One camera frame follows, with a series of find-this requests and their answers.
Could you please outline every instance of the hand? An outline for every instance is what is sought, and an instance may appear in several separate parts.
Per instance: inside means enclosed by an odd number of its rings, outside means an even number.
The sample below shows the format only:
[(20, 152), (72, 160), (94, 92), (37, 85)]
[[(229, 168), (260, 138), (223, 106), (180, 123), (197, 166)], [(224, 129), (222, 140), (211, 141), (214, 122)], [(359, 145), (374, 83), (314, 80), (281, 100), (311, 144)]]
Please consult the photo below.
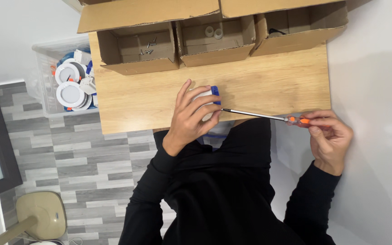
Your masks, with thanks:
[[(311, 151), (315, 157), (314, 165), (331, 175), (340, 176), (344, 169), (344, 156), (353, 137), (353, 130), (338, 120), (332, 110), (304, 113), (312, 119), (309, 127)], [(329, 125), (329, 131), (316, 126)]]
[[(220, 101), (220, 96), (209, 95), (192, 99), (211, 89), (211, 86), (200, 86), (191, 91), (187, 91), (192, 84), (192, 80), (188, 79), (176, 97), (175, 112), (171, 120), (170, 130), (163, 139), (163, 148), (167, 154), (176, 156), (182, 148), (188, 143), (196, 140), (200, 136), (208, 133), (215, 125), (219, 123), (219, 114), (221, 105), (210, 104), (210, 102)], [(209, 120), (202, 122), (202, 118), (209, 113), (213, 113)]]

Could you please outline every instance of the wooden table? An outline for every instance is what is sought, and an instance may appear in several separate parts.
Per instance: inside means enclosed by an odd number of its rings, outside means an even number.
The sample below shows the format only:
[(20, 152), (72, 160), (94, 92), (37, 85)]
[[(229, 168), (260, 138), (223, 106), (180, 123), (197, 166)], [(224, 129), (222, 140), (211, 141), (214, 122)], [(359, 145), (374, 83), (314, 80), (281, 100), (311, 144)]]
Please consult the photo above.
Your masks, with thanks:
[[(192, 87), (216, 85), (225, 108), (266, 115), (330, 109), (326, 45), (310, 50), (155, 73), (120, 75), (99, 66), (98, 37), (89, 33), (102, 133), (170, 126), (176, 94)], [(221, 121), (249, 118), (222, 112)]]

